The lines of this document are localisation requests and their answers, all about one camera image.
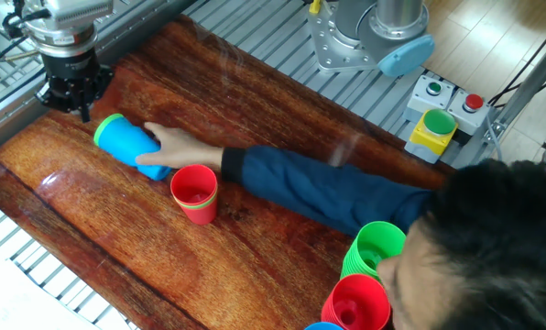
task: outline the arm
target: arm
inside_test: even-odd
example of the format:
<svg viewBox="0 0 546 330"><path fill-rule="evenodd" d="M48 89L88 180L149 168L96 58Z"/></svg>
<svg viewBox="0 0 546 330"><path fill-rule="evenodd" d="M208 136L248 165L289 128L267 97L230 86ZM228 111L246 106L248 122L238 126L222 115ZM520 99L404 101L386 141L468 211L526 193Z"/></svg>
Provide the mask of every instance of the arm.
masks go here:
<svg viewBox="0 0 546 330"><path fill-rule="evenodd" d="M139 163L222 166L225 180L351 236L376 220L390 221L407 232L430 195L351 166L334 168L286 150L213 148L173 128L153 124L147 128L161 141L161 151L141 156Z"/></svg>

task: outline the green cup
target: green cup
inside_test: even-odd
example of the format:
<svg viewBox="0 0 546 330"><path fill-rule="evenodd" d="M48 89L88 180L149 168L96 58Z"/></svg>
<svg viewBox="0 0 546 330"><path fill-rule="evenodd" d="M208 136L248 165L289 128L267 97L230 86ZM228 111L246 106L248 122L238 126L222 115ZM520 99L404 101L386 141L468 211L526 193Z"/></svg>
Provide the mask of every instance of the green cup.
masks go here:
<svg viewBox="0 0 546 330"><path fill-rule="evenodd" d="M404 242L405 234L395 225L384 221L365 225L346 252L340 278L365 274L379 280L377 265L383 259L400 254Z"/></svg>

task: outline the cup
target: cup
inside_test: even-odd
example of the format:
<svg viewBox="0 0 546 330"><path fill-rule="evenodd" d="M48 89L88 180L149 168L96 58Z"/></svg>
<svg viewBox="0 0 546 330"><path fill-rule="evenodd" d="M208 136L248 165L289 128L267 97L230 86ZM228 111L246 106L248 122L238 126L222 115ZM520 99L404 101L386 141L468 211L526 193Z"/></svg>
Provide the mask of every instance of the cup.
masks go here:
<svg viewBox="0 0 546 330"><path fill-rule="evenodd" d="M400 254L404 242L405 234L395 225L384 221L365 225L346 252L340 278L351 274L365 274L378 280L379 262Z"/></svg>
<svg viewBox="0 0 546 330"><path fill-rule="evenodd" d="M380 330L391 315L381 283L364 274L341 279L322 308L322 321L345 330Z"/></svg>
<svg viewBox="0 0 546 330"><path fill-rule="evenodd" d="M135 161L137 156L159 151L160 146L140 127L133 126L123 115L108 116L96 129L93 143L152 180L163 180L171 171L165 166L137 164Z"/></svg>
<svg viewBox="0 0 546 330"><path fill-rule="evenodd" d="M305 330L343 330L343 328L328 322L318 322L317 324L308 326Z"/></svg>
<svg viewBox="0 0 546 330"><path fill-rule="evenodd" d="M218 181L216 174L203 165L178 170L171 179L175 202L196 225L207 225L216 217Z"/></svg>

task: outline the blue jacket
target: blue jacket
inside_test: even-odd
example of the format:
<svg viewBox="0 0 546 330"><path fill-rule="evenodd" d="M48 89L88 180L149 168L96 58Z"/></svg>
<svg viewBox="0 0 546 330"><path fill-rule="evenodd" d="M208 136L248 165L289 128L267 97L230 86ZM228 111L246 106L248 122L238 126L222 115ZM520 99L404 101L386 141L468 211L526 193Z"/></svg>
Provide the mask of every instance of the blue jacket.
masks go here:
<svg viewBox="0 0 546 330"><path fill-rule="evenodd" d="M271 147L226 148L223 178L255 196L355 236L372 221L389 221L407 233L431 191L365 174L353 166L335 168Z"/></svg>

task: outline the hand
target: hand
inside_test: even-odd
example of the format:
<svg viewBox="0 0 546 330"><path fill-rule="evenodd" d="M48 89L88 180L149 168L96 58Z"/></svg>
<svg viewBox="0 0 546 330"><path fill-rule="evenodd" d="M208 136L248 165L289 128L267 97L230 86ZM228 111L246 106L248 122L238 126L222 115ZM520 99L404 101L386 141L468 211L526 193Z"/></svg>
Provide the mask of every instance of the hand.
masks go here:
<svg viewBox="0 0 546 330"><path fill-rule="evenodd" d="M162 165L174 169L192 164L220 168L223 148L201 143L181 129L167 128L155 123L145 123L145 128L153 132L161 142L161 150L138 156L137 164Z"/></svg>

